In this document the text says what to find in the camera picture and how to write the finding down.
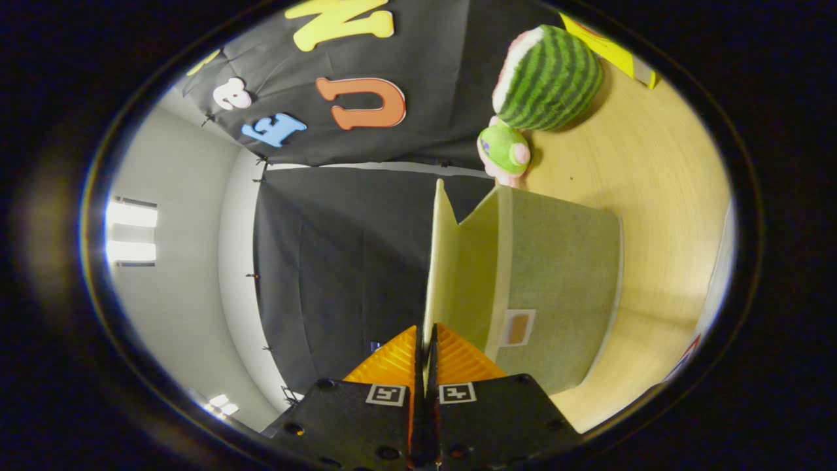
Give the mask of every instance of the black backdrop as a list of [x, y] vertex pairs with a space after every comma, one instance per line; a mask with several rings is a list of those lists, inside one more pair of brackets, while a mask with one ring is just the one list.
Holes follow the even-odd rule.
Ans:
[[[264, 173], [254, 265], [264, 335], [285, 383], [305, 393], [341, 380], [412, 325], [421, 326], [438, 175], [359, 168]], [[443, 177], [457, 220], [494, 187]]]
[[[177, 89], [271, 163], [409, 161], [482, 169], [474, 142], [494, 114], [491, 92], [509, 44], [539, 24], [562, 26], [561, 18], [539, 3], [507, 0], [393, 0], [377, 10], [393, 13], [394, 36], [332, 39], [310, 52], [297, 49], [293, 34], [313, 17], [276, 13], [219, 44], [221, 53], [182, 77]], [[232, 77], [247, 84], [250, 107], [227, 111], [213, 100], [213, 90]], [[319, 77], [389, 80], [404, 93], [407, 116], [394, 127], [344, 131], [331, 117], [332, 106], [374, 109], [381, 99], [362, 93], [326, 101], [315, 87]], [[282, 148], [241, 133], [242, 125], [280, 112], [308, 126], [290, 134]]]

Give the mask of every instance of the gray wall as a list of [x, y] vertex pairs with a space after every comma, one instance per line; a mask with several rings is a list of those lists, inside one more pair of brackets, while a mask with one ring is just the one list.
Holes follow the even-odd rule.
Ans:
[[239, 148], [157, 108], [139, 129], [113, 195], [157, 203], [155, 267], [113, 267], [131, 321], [183, 386], [224, 393], [261, 431], [279, 413], [244, 368], [218, 287], [221, 205]]

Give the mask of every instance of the orange foam letter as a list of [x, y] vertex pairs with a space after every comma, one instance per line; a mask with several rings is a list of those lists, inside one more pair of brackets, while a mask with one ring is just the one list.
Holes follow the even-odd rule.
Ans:
[[341, 129], [353, 127], [392, 127], [407, 116], [407, 103], [404, 94], [394, 83], [384, 79], [348, 79], [316, 80], [316, 89], [323, 98], [333, 101], [338, 95], [346, 93], [375, 93], [383, 100], [383, 106], [377, 110], [347, 110], [342, 106], [333, 106], [331, 115]]

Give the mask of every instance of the green stuffed toy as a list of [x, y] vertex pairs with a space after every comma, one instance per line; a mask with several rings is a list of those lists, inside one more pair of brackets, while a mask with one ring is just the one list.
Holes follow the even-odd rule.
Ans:
[[518, 187], [530, 160], [525, 137], [494, 116], [477, 138], [476, 147], [489, 176], [497, 178], [500, 184]]
[[491, 101], [510, 127], [547, 131], [586, 110], [602, 81], [602, 65], [581, 39], [542, 24], [511, 43]]

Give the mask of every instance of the yellow foam letter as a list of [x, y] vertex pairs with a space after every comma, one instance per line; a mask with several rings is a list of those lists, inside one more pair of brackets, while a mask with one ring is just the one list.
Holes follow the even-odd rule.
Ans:
[[199, 70], [201, 70], [201, 67], [203, 67], [203, 66], [204, 66], [204, 65], [206, 65], [206, 64], [209, 64], [209, 62], [211, 62], [211, 61], [212, 61], [212, 59], [215, 59], [215, 56], [216, 56], [216, 55], [218, 55], [218, 53], [219, 53], [219, 52], [221, 52], [221, 49], [216, 49], [216, 50], [215, 50], [215, 52], [213, 52], [213, 53], [211, 53], [210, 55], [208, 55], [208, 56], [206, 56], [205, 58], [203, 58], [203, 60], [202, 60], [202, 61], [200, 61], [200, 62], [199, 62], [197, 65], [195, 65], [194, 67], [192, 67], [192, 68], [191, 68], [191, 69], [190, 69], [190, 70], [186, 73], [186, 75], [195, 75], [195, 74], [197, 74], [197, 72], [198, 72]]
[[374, 34], [379, 38], [388, 38], [395, 34], [393, 14], [377, 11], [366, 18], [356, 19], [357, 15], [380, 7], [388, 0], [309, 0], [289, 8], [285, 18], [299, 18], [318, 15], [306, 23], [294, 34], [294, 42], [300, 50], [308, 52], [318, 43], [353, 34]]

